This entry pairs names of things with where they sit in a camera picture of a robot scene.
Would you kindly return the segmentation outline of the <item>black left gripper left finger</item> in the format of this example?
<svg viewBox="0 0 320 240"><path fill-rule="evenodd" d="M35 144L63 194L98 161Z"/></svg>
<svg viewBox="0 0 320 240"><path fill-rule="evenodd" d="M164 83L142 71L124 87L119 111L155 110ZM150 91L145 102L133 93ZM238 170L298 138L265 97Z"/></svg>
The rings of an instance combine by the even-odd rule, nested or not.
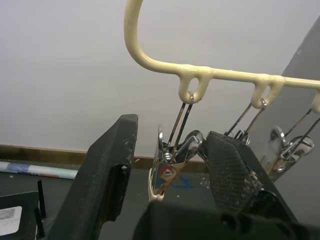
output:
<svg viewBox="0 0 320 240"><path fill-rule="evenodd" d="M48 240L97 240L120 215L138 134L138 116L121 115L88 149L47 235Z"/></svg>

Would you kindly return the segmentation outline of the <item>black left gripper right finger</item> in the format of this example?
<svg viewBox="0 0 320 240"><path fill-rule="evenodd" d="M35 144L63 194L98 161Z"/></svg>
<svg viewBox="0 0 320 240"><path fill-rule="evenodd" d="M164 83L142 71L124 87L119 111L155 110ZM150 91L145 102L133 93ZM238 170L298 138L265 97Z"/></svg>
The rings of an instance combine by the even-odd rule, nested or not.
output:
<svg viewBox="0 0 320 240"><path fill-rule="evenodd" d="M211 131L204 148L217 210L297 221L248 145Z"/></svg>

